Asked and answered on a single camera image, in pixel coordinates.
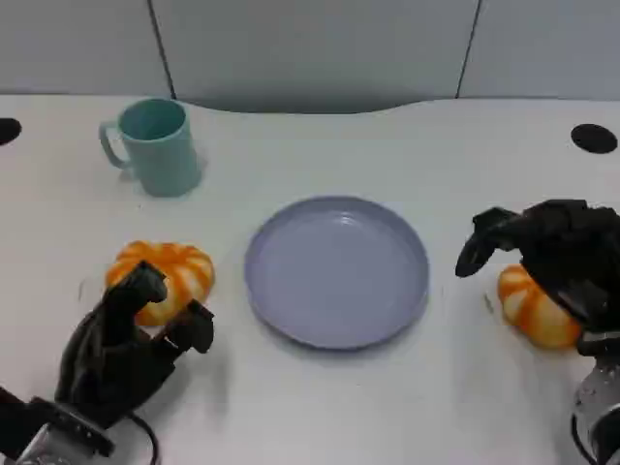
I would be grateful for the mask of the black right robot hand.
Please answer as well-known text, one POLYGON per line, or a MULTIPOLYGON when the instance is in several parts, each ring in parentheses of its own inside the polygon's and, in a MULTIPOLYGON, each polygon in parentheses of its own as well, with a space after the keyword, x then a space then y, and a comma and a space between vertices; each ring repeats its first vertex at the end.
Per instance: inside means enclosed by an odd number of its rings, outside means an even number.
POLYGON ((473 217, 474 231, 455 265, 477 273, 497 250, 517 250, 543 292, 590 331, 619 327, 619 215, 583 200, 550 200, 520 213, 492 207, 473 217))

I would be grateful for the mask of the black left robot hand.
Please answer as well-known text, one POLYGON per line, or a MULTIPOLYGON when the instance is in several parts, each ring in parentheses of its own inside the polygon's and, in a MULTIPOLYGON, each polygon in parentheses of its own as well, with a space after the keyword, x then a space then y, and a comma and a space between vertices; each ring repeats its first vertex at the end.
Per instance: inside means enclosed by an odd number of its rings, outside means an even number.
POLYGON ((145 261, 109 287, 63 352, 55 401, 108 429, 152 397, 184 353, 207 353, 213 314, 195 299, 154 336, 138 326, 137 313, 167 296, 165 275, 145 261))

